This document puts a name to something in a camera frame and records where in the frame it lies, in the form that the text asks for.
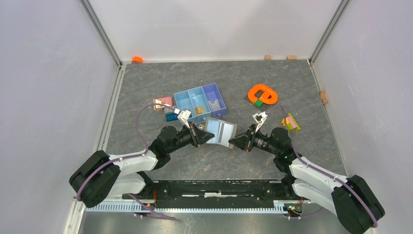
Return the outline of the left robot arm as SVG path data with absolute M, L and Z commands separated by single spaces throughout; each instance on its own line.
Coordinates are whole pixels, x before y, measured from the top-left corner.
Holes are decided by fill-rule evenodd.
M 108 197 L 137 194 L 140 198 L 152 195 L 153 185 L 146 171 L 162 168 L 170 154 L 187 146 L 199 147 L 214 138 L 213 133 L 199 129 L 193 123 L 178 131 L 163 127 L 150 146 L 140 152 L 109 155 L 103 150 L 94 152 L 69 178 L 77 201 L 87 208 L 100 204 Z

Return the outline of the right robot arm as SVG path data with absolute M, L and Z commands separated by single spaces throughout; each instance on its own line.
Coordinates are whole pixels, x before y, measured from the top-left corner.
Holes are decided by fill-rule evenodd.
M 307 198 L 334 214 L 340 224 L 352 234 L 363 234 L 376 228 L 385 210 L 365 179 L 358 175 L 346 177 L 318 166 L 299 154 L 292 145 L 288 131 L 274 128 L 262 134 L 257 125 L 229 140 L 234 146 L 250 152 L 260 149 L 273 154 L 279 171 L 286 173 L 281 186 L 288 199 Z

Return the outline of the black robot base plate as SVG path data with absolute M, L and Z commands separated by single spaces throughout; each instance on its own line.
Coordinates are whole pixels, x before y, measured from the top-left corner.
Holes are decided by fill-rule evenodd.
M 296 195 L 282 179 L 224 180 L 148 180 L 134 195 L 141 202 L 153 200 L 156 208 L 237 209 L 271 208 L 274 201 L 300 203 L 307 199 Z

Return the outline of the gold card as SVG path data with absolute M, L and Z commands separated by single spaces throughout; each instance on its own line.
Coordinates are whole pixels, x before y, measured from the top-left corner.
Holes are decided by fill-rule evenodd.
M 205 111 L 205 109 L 204 109 L 203 106 L 195 107 L 195 108 L 194 108 L 194 111 L 195 111 L 195 114 L 196 114 L 197 116 L 200 116 L 200 115 L 206 113 L 206 111 Z

